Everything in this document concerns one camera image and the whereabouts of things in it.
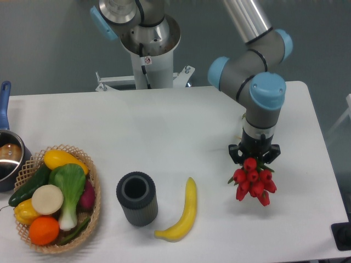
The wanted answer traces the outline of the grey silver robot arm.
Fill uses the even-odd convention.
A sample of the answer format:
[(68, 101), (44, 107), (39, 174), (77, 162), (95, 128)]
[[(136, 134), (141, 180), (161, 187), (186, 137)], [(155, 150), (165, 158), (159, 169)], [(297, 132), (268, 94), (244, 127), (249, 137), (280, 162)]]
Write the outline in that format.
[[(273, 29), (257, 1), (224, 1), (247, 50), (236, 60), (212, 62), (209, 83), (246, 109), (239, 144), (229, 146), (236, 164), (250, 157), (263, 164), (280, 154), (272, 144), (285, 101), (286, 83), (271, 68), (292, 52), (289, 34)], [(177, 22), (165, 13), (164, 1), (99, 1), (90, 17), (107, 39), (119, 39), (131, 56), (137, 89), (173, 88), (173, 52), (180, 41)]]

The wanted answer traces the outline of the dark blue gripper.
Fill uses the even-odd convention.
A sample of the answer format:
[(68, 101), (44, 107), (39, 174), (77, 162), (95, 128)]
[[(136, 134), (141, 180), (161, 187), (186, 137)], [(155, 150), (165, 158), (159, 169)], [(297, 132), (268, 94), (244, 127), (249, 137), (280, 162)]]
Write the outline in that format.
[(228, 146), (229, 155), (235, 164), (243, 165), (249, 157), (259, 157), (263, 163), (270, 164), (281, 154), (280, 145), (271, 144), (272, 140), (273, 135), (255, 139), (243, 130), (241, 143)]

